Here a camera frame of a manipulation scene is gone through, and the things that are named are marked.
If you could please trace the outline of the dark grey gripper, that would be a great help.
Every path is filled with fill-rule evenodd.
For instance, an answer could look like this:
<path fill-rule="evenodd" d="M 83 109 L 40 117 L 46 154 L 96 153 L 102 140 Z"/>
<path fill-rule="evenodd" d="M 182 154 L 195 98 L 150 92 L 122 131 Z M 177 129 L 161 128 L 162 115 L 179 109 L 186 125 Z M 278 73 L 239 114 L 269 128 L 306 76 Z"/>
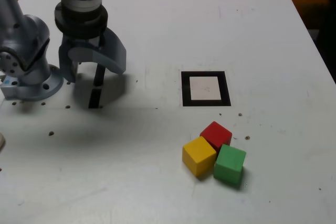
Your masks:
<path fill-rule="evenodd" d="M 63 35 L 58 56 L 60 73 L 71 83 L 76 82 L 76 62 L 94 62 L 116 74 L 123 74 L 126 70 L 126 48 L 109 28 L 101 36 L 90 39 Z"/>

